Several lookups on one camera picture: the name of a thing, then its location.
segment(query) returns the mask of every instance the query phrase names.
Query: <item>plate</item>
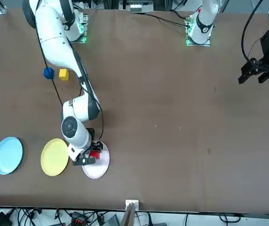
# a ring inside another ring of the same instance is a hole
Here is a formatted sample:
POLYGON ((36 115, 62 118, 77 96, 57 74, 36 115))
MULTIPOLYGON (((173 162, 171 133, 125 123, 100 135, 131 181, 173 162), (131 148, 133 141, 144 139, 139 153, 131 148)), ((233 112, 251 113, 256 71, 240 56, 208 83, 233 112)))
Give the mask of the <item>plate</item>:
POLYGON ((103 150, 101 151, 100 158, 96 161, 96 163, 82 166, 83 172, 91 179, 98 179, 102 177, 110 165, 110 152, 103 142, 102 144, 103 150))
POLYGON ((8 137, 0 142, 0 174, 12 173, 23 158, 22 143, 16 137, 8 137))
POLYGON ((68 164, 67 144, 58 138, 50 140, 40 157, 41 168, 48 176, 57 176, 68 164))

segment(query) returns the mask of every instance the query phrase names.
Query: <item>red object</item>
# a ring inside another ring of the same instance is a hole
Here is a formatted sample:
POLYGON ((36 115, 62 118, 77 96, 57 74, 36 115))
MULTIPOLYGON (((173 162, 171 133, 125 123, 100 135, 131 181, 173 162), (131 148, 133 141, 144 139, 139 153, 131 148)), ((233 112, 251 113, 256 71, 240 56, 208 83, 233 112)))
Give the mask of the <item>red object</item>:
POLYGON ((91 157, 95 157, 96 159, 100 159, 100 153, 98 151, 91 151, 91 157))

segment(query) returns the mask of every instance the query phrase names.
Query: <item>yellow cube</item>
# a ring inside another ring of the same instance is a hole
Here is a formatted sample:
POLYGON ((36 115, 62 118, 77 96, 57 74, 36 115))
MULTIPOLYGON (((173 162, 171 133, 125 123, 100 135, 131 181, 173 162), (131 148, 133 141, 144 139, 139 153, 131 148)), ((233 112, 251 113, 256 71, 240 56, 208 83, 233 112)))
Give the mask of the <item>yellow cube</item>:
POLYGON ((59 70, 59 78, 62 81, 68 81, 69 80, 69 71, 67 69, 60 69, 59 70))

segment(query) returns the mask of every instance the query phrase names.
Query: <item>table surface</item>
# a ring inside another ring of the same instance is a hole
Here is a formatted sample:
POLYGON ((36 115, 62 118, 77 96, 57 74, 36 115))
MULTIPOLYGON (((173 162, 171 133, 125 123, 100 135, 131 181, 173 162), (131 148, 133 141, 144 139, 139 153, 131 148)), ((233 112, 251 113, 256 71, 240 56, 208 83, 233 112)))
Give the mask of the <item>table surface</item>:
MULTIPOLYGON (((24 159, 0 175, 0 205, 269 213, 269 83, 238 84, 247 14, 219 14, 211 47, 187 47, 184 29, 151 16, 98 10, 86 44, 75 44, 104 111, 102 141, 111 164, 100 179, 71 160, 49 177, 40 155, 60 130, 61 106, 35 31, 19 8, 0 17, 0 141, 21 139, 24 159)), ((181 22, 175 14, 158 16, 181 22)), ((269 29, 250 23, 246 51, 269 29)), ((260 57, 257 43, 251 53, 260 57)), ((76 76, 55 83, 63 101, 79 93, 76 76)), ((90 122, 100 134, 101 116, 90 122)))

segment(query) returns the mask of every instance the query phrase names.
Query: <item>blue cube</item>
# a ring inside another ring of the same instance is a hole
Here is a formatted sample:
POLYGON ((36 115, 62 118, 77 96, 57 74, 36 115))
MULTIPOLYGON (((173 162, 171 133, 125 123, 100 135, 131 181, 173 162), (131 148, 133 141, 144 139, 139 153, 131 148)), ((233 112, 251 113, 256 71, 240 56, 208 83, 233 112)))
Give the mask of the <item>blue cube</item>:
POLYGON ((45 67, 44 76, 46 77, 46 79, 54 79, 54 70, 51 67, 48 67, 48 68, 49 68, 49 72, 47 68, 45 67))

